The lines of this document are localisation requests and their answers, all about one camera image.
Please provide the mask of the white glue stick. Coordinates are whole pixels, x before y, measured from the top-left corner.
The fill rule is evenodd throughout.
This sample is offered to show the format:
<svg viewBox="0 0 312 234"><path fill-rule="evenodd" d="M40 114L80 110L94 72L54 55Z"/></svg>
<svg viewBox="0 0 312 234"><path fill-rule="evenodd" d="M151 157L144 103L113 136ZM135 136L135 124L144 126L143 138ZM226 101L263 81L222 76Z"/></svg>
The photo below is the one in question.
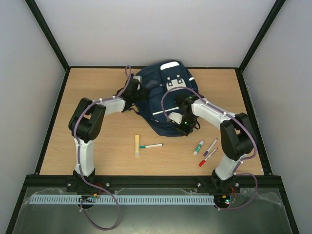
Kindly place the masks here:
<svg viewBox="0 0 312 234"><path fill-rule="evenodd" d="M197 155L197 154L199 153L199 151L200 151L201 147L203 146L203 144L204 144L204 141L201 140L201 141L197 144L196 148L194 149L193 155Z"/></svg>

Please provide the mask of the navy blue student backpack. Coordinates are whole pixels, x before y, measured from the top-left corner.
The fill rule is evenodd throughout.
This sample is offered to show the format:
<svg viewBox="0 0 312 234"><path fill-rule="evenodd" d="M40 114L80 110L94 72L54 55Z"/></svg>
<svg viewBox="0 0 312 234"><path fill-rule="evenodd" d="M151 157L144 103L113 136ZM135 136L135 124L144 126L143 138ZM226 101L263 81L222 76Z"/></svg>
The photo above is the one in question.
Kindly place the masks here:
<svg viewBox="0 0 312 234"><path fill-rule="evenodd" d="M175 87L188 87L198 92L198 85L189 70L178 60L167 60L142 68L136 73L142 77L142 85L148 90L148 99L136 102L136 114L143 117L151 128L163 137L180 137L178 124L168 122L166 115L172 112L182 114L176 105L176 98L187 98L193 92Z"/></svg>

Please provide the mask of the yellow highlighter pen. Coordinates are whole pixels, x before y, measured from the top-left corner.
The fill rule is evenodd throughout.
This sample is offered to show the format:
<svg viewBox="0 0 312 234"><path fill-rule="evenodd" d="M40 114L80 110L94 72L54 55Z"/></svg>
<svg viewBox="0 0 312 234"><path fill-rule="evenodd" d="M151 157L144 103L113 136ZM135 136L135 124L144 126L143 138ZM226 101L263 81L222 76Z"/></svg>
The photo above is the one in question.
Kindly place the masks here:
<svg viewBox="0 0 312 234"><path fill-rule="evenodd" d="M135 135L135 156L140 156L140 135Z"/></svg>

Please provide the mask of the teal capped white marker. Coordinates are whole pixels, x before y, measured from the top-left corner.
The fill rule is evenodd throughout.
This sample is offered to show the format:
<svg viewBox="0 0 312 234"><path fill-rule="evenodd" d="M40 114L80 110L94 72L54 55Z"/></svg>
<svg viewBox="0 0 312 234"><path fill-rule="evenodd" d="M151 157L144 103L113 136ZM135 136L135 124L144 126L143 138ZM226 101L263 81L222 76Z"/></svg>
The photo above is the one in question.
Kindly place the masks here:
<svg viewBox="0 0 312 234"><path fill-rule="evenodd" d="M164 145L163 143L160 143L160 144L151 144L151 145L142 145L142 146L140 146L139 148L140 148L140 149L146 149L146 148L161 147L161 146L163 146L163 145Z"/></svg>

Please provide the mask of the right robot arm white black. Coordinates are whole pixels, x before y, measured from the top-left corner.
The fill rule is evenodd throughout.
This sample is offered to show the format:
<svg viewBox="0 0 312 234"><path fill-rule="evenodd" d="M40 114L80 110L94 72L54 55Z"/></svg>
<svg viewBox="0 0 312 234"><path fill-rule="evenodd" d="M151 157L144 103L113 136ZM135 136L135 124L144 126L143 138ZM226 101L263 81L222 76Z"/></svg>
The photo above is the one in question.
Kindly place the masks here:
<svg viewBox="0 0 312 234"><path fill-rule="evenodd" d="M225 190L232 182L239 165L250 159L248 154L256 155L256 139L247 114L233 114L208 102L203 96L178 95L175 102L182 114L173 119L178 124L177 131L187 136L195 128L200 117L220 130L223 158L212 172L211 184L217 191Z"/></svg>

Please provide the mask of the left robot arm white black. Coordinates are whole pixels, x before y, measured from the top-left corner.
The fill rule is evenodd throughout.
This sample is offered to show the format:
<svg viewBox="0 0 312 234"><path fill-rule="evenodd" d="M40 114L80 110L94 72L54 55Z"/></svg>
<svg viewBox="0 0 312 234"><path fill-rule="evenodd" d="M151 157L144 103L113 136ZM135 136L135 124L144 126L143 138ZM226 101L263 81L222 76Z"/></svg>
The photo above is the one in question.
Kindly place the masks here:
<svg viewBox="0 0 312 234"><path fill-rule="evenodd" d="M91 100L84 97L80 100L68 125L76 144L77 174L87 179L95 173L94 141L101 131L104 117L124 112L143 98L146 91L141 83L141 76L133 76L110 98Z"/></svg>

